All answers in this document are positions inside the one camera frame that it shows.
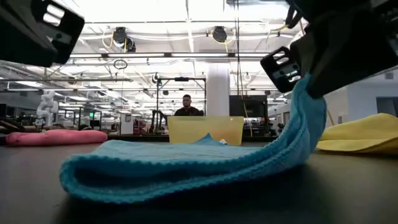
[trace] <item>yellow cloth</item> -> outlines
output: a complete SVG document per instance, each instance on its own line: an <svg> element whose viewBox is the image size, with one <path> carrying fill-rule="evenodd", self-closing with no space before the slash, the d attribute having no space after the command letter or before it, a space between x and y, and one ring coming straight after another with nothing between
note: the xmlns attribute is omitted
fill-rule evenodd
<svg viewBox="0 0 398 224"><path fill-rule="evenodd" d="M398 118L379 113L329 127L317 149L398 155Z"/></svg>

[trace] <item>man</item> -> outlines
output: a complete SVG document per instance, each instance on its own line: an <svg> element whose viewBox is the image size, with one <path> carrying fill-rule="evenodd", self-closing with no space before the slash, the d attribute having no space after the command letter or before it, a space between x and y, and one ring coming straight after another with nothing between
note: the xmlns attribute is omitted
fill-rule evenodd
<svg viewBox="0 0 398 224"><path fill-rule="evenodd" d="M203 116L203 112L191 106L191 96L184 95L182 98L183 108L177 110L174 116Z"/></svg>

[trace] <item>ceiling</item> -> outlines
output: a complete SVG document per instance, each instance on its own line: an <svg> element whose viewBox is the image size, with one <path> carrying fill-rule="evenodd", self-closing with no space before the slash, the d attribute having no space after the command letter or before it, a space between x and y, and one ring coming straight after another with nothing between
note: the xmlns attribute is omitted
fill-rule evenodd
<svg viewBox="0 0 398 224"><path fill-rule="evenodd" d="M226 4L225 0L57 0L56 2L75 11L85 18L86 24L76 43L73 54L121 53L123 49L111 45L111 34L116 27L125 27L128 36L135 42L137 53L157 52L237 52L235 18L239 18L239 51L267 53L281 46L289 45L294 38L302 35L300 26L283 29L280 34L275 29L284 25L288 5L284 1L242 4L239 10ZM219 44L211 37L215 26L224 26L228 34L227 43ZM39 85L57 88L58 96L80 96L65 98L65 101L78 104L90 101L97 105L110 102L125 104L119 109L133 109L140 114L149 114L154 109L156 85L154 75L161 78L191 77L205 78L210 63L230 64L231 94L237 94L238 63L235 58L124 58L127 68L118 70L113 66L115 59L91 58L70 59L64 66L45 69L17 64L3 64L3 78L82 78L92 82L40 82ZM259 58L241 61L244 88L257 88L246 91L250 95L264 94L265 89L276 90L262 70ZM38 88L35 82L14 83L18 88ZM71 91L72 89L115 89L115 91ZM181 98L190 94L193 106L204 107L204 91L198 82L170 81L164 88L184 88L184 91L169 91L159 94L163 101L162 110L171 114L182 106Z"/></svg>

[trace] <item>white robot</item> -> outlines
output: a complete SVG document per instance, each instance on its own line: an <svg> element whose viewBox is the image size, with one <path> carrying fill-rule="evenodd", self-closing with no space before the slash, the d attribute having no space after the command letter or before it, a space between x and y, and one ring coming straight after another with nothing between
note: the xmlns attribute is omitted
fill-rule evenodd
<svg viewBox="0 0 398 224"><path fill-rule="evenodd" d="M40 102L40 105L37 107L36 111L36 126L43 125L42 118L45 118L44 125L50 126L52 124L52 114L58 112L58 102L54 101L54 96L54 91L44 91L44 94L42 95L42 101Z"/></svg>

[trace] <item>blue towel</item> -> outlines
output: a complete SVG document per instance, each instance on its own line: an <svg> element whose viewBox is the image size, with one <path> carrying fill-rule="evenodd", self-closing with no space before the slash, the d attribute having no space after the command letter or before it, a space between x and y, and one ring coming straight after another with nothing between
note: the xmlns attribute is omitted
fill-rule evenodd
<svg viewBox="0 0 398 224"><path fill-rule="evenodd" d="M98 202L135 203L189 189L257 179L304 163L326 121L323 98L307 92L309 75L292 94L291 119L264 147L228 146L207 135L193 144L108 141L89 154L67 159L62 187L75 197Z"/></svg>

